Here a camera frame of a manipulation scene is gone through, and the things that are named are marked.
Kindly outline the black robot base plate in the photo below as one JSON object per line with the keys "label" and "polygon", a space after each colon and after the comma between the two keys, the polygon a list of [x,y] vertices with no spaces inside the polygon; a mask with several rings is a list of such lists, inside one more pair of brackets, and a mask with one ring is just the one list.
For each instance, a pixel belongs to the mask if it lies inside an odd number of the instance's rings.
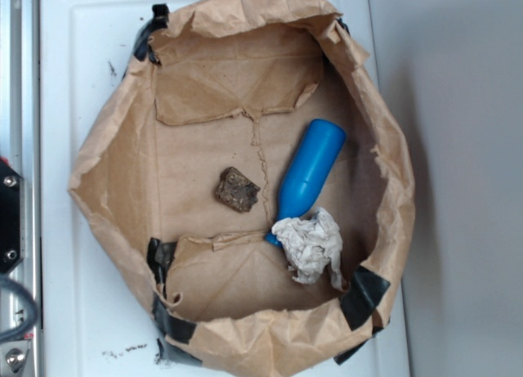
{"label": "black robot base plate", "polygon": [[10,274],[25,256],[23,178],[1,157],[1,273]]}

